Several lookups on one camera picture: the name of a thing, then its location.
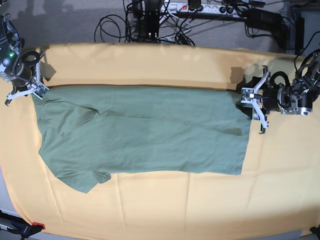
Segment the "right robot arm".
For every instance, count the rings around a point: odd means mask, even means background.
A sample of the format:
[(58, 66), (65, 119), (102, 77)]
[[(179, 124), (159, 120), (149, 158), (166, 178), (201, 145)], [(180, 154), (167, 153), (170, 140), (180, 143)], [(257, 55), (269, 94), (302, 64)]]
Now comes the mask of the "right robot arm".
[(22, 53), (25, 39), (10, 21), (11, 15), (0, 16), (0, 78), (13, 86), (13, 92), (27, 91), (36, 82), (36, 64), (41, 56), (36, 51)]

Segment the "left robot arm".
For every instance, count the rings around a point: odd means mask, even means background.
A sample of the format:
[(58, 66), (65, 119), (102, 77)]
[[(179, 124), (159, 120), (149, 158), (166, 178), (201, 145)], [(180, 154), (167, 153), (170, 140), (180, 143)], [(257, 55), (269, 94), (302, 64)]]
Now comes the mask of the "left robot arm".
[(294, 79), (283, 71), (270, 74), (266, 78), (253, 77), (251, 81), (237, 88), (243, 101), (236, 107), (251, 119), (259, 120), (253, 101), (261, 106), (264, 116), (270, 112), (287, 115), (306, 116), (313, 110), (313, 102), (320, 95), (320, 50), (310, 53), (296, 70)]

